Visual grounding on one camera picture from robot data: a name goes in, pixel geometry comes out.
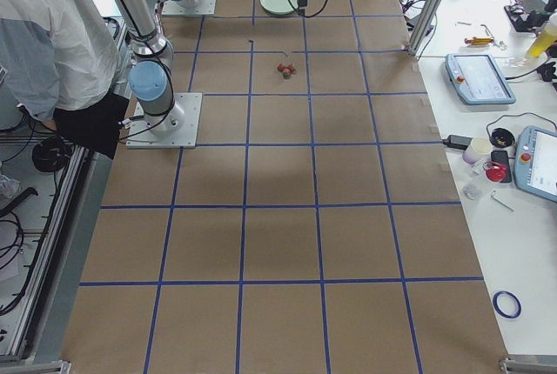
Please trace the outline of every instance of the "white cup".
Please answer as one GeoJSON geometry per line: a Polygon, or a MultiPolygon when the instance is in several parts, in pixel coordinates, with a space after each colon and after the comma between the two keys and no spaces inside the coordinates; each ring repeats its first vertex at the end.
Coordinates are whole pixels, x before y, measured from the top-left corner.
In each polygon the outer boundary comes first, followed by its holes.
{"type": "Polygon", "coordinates": [[[491,154],[492,150],[493,146],[488,139],[475,137],[462,154],[462,159],[469,164],[476,164],[481,158],[491,154]]]}

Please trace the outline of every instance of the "red cup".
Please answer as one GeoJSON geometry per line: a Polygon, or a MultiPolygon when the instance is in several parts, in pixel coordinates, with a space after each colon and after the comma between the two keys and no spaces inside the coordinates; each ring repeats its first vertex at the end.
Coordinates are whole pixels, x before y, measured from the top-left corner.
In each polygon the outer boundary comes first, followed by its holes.
{"type": "Polygon", "coordinates": [[[499,183],[507,175],[507,167],[494,161],[487,161],[483,164],[486,177],[495,183],[499,183]]]}

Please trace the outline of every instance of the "white plate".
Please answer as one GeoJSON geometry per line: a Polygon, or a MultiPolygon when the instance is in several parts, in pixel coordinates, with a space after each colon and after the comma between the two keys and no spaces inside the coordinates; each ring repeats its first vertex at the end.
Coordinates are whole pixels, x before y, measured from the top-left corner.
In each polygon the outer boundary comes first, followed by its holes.
{"type": "MultiPolygon", "coordinates": [[[[294,9],[288,3],[288,0],[259,0],[259,2],[265,10],[273,15],[284,16],[294,12],[294,9]]],[[[296,0],[290,0],[290,3],[292,3],[294,7],[297,5],[296,0]]]]}

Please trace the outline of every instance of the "yellow bottle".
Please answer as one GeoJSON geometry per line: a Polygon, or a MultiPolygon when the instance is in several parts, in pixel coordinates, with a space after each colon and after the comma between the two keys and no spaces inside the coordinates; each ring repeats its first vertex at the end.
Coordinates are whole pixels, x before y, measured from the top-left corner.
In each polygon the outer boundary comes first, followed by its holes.
{"type": "Polygon", "coordinates": [[[557,13],[553,13],[549,17],[546,26],[528,49],[528,54],[532,57],[539,57],[555,41],[557,41],[557,13]]]}

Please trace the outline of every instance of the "yellow object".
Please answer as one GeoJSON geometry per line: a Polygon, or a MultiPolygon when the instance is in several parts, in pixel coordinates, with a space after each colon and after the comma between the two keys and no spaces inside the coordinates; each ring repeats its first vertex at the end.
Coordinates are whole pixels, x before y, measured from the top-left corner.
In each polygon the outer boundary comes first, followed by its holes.
{"type": "Polygon", "coordinates": [[[543,31],[536,37],[532,46],[528,49],[528,54],[532,57],[539,57],[543,51],[557,41],[557,13],[551,15],[543,28],[543,31]]]}
{"type": "Polygon", "coordinates": [[[493,37],[465,37],[466,45],[488,45],[494,41],[493,37]]]}

